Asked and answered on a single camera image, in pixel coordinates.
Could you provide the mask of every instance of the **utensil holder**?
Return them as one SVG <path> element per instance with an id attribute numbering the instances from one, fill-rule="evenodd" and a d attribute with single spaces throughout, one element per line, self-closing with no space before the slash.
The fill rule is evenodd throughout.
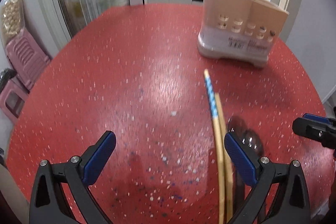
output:
<path id="1" fill-rule="evenodd" d="M 204 0 L 199 53 L 264 67 L 287 16 L 266 0 Z"/>

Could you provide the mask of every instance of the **screw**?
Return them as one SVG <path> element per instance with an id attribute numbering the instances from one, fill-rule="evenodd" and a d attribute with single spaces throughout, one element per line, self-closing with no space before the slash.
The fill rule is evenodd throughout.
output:
<path id="1" fill-rule="evenodd" d="M 267 158 L 267 157 L 261 157 L 260 161 L 262 163 L 264 163 L 264 164 L 267 164 L 267 163 L 269 163 L 269 158 Z"/>
<path id="2" fill-rule="evenodd" d="M 294 165 L 295 167 L 299 167 L 299 166 L 300 166 L 300 162 L 299 162 L 298 160 L 294 160 L 294 161 L 293 161 L 293 165 Z"/>
<path id="3" fill-rule="evenodd" d="M 75 164 L 76 162 L 79 161 L 79 157 L 78 156 L 73 156 L 70 160 L 73 164 Z"/>
<path id="4" fill-rule="evenodd" d="M 40 165 L 45 166 L 47 165 L 48 161 L 47 160 L 41 160 Z"/>

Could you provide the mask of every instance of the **barcode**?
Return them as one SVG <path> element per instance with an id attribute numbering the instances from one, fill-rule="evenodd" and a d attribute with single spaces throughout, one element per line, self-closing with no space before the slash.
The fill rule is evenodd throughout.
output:
<path id="1" fill-rule="evenodd" d="M 237 49 L 241 50 L 243 48 L 243 46 L 244 46 L 243 43 L 232 42 L 232 41 L 229 42 L 229 47 L 234 47 L 234 48 L 237 48 Z"/>

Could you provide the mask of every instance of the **bag of nuts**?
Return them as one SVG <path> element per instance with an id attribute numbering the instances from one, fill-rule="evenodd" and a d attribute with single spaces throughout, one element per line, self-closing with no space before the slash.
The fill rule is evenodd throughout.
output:
<path id="1" fill-rule="evenodd" d="M 25 27 L 23 1 L 6 0 L 1 7 L 1 33 L 4 47 Z"/>

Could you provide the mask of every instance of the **countertop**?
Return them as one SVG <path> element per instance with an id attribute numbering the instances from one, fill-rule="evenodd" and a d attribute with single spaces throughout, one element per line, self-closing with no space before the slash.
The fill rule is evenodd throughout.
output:
<path id="1" fill-rule="evenodd" d="M 332 151 L 291 130 L 306 112 L 325 115 L 301 64 L 281 41 L 263 70 L 203 58 L 201 14 L 196 5 L 110 8 L 65 46 L 32 89 L 10 141 L 8 169 L 28 199 L 42 159 L 67 161 L 112 130 L 117 147 L 90 189 L 114 223 L 218 223 L 206 68 L 226 119 L 243 117 L 273 162 L 301 162 L 312 210 L 328 198 Z"/>

